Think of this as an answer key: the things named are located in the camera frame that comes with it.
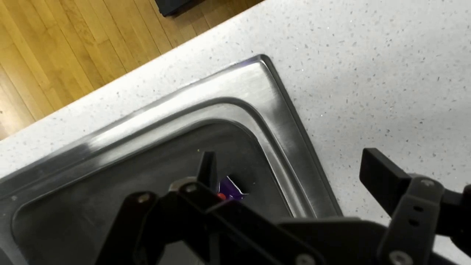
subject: black object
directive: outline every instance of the black object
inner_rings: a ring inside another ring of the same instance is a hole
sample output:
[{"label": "black object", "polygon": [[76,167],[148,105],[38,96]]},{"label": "black object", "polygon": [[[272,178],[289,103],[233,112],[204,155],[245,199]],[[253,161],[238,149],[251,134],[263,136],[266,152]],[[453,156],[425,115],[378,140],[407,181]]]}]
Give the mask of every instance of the black object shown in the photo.
[{"label": "black object", "polygon": [[457,195],[410,178],[375,149],[363,150],[360,181],[391,215],[388,227],[354,218],[273,225],[214,196],[213,172],[214,155],[205,153],[197,180],[175,183],[161,199],[127,196],[95,264],[153,265],[166,245],[182,240],[211,265],[451,265],[431,252],[435,233],[471,255],[469,186]]},{"label": "black object", "polygon": [[183,9],[191,0],[155,0],[161,16],[176,15]]}]

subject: sink basin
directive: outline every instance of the sink basin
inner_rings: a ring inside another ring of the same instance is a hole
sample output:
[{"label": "sink basin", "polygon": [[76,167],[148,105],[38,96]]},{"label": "sink basin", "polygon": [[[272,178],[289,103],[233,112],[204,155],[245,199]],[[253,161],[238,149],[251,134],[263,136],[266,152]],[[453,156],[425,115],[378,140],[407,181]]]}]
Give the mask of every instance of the sink basin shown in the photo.
[{"label": "sink basin", "polygon": [[[0,183],[0,261],[92,264],[125,196],[164,195],[217,158],[241,203],[270,221],[339,215],[313,147],[266,56],[191,84]],[[195,264],[182,246],[163,264]]]}]

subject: wooden floor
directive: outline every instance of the wooden floor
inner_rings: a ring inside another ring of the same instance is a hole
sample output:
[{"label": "wooden floor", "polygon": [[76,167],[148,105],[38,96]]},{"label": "wooden floor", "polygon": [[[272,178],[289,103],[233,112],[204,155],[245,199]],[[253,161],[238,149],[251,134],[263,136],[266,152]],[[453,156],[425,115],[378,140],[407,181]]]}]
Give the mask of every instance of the wooden floor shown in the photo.
[{"label": "wooden floor", "polygon": [[0,0],[0,140],[260,0]]}]

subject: purple object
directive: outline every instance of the purple object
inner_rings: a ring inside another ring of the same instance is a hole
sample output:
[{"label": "purple object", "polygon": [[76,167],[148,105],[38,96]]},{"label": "purple object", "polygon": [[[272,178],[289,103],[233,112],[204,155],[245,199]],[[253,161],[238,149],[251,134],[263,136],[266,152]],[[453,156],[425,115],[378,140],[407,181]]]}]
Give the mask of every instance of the purple object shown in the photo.
[{"label": "purple object", "polygon": [[244,199],[244,193],[238,189],[238,186],[232,181],[231,177],[222,178],[219,183],[219,193],[225,195],[229,200],[241,200]]}]

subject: speckled countertop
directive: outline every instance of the speckled countertop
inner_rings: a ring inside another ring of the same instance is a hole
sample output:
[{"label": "speckled countertop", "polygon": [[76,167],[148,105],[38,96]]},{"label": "speckled countertop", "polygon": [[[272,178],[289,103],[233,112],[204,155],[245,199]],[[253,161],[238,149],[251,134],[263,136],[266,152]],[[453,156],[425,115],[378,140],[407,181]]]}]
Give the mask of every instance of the speckled countertop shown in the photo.
[{"label": "speckled countertop", "polygon": [[[363,147],[453,190],[471,183],[466,0],[263,2],[2,140],[0,177],[257,53],[273,61],[345,215],[387,221],[357,181]],[[457,258],[448,246],[440,252]]]}]

